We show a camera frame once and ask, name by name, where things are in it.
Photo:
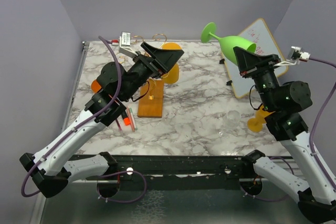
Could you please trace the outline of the clear wine glass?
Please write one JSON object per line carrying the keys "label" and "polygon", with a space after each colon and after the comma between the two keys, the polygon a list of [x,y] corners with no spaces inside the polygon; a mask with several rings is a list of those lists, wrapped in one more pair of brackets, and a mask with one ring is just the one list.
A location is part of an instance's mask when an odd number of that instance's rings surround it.
{"label": "clear wine glass", "polygon": [[219,121],[218,134],[225,136],[235,130],[241,121],[241,114],[236,110],[228,111]]}

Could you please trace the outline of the orange highlighter marker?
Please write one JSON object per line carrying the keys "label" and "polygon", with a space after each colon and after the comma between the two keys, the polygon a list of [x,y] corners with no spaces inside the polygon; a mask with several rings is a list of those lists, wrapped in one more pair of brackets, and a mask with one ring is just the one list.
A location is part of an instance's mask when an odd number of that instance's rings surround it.
{"label": "orange highlighter marker", "polygon": [[123,122],[124,122],[124,124],[125,124],[126,126],[128,126],[128,125],[131,124],[131,121],[130,121],[130,119],[129,119],[127,113],[126,113],[126,111],[123,111],[123,112],[121,113],[121,116],[122,116]]}

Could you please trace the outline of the green white pen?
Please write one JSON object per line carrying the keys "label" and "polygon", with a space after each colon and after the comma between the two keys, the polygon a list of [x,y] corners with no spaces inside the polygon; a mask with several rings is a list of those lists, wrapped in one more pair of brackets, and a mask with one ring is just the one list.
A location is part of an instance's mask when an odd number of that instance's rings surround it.
{"label": "green white pen", "polygon": [[136,131],[136,130],[138,130],[138,128],[137,128],[137,124],[136,124],[136,121],[135,121],[135,118],[134,118],[132,108],[128,107],[128,109],[129,109],[129,113],[130,113],[131,121],[133,123],[134,130]]}

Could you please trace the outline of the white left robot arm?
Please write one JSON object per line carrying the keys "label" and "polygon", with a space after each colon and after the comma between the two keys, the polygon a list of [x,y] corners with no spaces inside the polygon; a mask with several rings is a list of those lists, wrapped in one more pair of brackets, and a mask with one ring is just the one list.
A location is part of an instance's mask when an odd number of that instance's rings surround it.
{"label": "white left robot arm", "polygon": [[159,49],[143,42],[141,47],[149,56],[136,52],[133,66],[125,70],[108,42],[104,40],[103,43],[113,61],[107,63],[97,77],[100,85],[98,92],[86,103],[73,123],[50,144],[34,154],[25,153],[20,157],[19,161],[27,171],[21,188],[22,196],[33,196],[25,192],[29,178],[46,198],[59,194],[69,183],[77,180],[112,178],[117,162],[109,153],[101,152],[76,161],[72,161],[71,157],[84,143],[126,111],[124,102],[129,101],[149,78],[160,78],[168,73],[184,53],[182,49]]}

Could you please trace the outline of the wooden rack base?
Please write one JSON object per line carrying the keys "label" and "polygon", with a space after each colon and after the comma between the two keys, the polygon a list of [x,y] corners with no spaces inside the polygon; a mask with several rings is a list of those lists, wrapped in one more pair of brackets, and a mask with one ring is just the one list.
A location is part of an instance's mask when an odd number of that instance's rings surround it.
{"label": "wooden rack base", "polygon": [[140,89],[138,105],[138,117],[140,118],[161,118],[163,113],[163,91],[162,80],[149,80]]}

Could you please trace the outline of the pink pen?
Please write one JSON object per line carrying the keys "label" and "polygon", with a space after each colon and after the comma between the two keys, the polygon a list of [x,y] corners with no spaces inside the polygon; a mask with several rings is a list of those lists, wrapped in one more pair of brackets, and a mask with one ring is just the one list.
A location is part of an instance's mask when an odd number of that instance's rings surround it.
{"label": "pink pen", "polygon": [[116,119],[115,122],[116,122],[116,124],[117,124],[117,126],[118,126],[119,131],[122,132],[123,130],[122,130],[122,127],[121,127],[121,125],[120,125],[118,119]]}

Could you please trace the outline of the orange plastic wine glass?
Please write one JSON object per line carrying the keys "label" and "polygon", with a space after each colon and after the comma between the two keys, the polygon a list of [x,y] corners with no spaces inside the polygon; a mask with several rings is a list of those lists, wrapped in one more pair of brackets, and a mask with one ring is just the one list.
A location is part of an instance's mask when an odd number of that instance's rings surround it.
{"label": "orange plastic wine glass", "polygon": [[101,85],[97,82],[97,80],[94,80],[91,83],[91,90],[93,93],[98,93],[102,89]]}

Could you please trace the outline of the green plastic wine glass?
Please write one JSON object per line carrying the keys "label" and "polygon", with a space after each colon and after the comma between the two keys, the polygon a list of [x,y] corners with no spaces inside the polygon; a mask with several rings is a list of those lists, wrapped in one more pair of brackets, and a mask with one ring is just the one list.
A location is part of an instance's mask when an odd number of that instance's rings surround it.
{"label": "green plastic wine glass", "polygon": [[237,59],[234,53],[234,47],[240,47],[252,53],[254,53],[256,50],[256,44],[243,37],[239,36],[218,37],[217,35],[215,35],[215,32],[216,32],[216,24],[214,22],[208,23],[201,33],[201,42],[207,43],[212,38],[218,40],[223,55],[236,66],[237,66]]}

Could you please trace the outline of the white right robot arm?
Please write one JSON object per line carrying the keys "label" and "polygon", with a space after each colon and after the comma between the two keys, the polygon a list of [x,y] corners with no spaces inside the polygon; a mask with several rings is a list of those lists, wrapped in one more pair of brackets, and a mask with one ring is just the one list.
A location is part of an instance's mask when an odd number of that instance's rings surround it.
{"label": "white right robot arm", "polygon": [[277,55],[259,56],[241,47],[233,48],[236,65],[243,78],[253,79],[260,95],[269,132],[290,153],[304,178],[276,165],[259,150],[245,155],[241,171],[246,177],[266,178],[289,195],[300,212],[312,223],[335,220],[335,175],[311,140],[312,130],[300,112],[312,106],[309,85],[292,81],[280,85],[275,69],[281,63]]}

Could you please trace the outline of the yellow plastic wine glass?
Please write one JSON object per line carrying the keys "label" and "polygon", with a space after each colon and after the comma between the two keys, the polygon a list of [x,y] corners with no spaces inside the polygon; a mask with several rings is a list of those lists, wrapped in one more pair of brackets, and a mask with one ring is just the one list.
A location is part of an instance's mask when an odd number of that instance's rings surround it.
{"label": "yellow plastic wine glass", "polygon": [[[175,42],[167,42],[163,44],[162,49],[172,49],[172,50],[181,50],[181,46],[178,45]],[[163,80],[164,83],[166,84],[174,84],[178,81],[180,76],[180,69],[179,65],[176,61],[172,61],[170,65],[170,70],[168,73],[164,74],[161,79]]]}

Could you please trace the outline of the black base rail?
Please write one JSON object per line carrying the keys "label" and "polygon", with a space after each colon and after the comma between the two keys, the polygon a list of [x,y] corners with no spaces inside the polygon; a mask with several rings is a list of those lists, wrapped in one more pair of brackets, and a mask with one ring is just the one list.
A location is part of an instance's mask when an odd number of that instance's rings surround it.
{"label": "black base rail", "polygon": [[88,177],[100,184],[118,184],[121,190],[207,190],[239,189],[240,181],[257,175],[252,164],[241,156],[131,156],[116,155],[117,164],[107,174],[131,167],[139,174],[120,177]]}

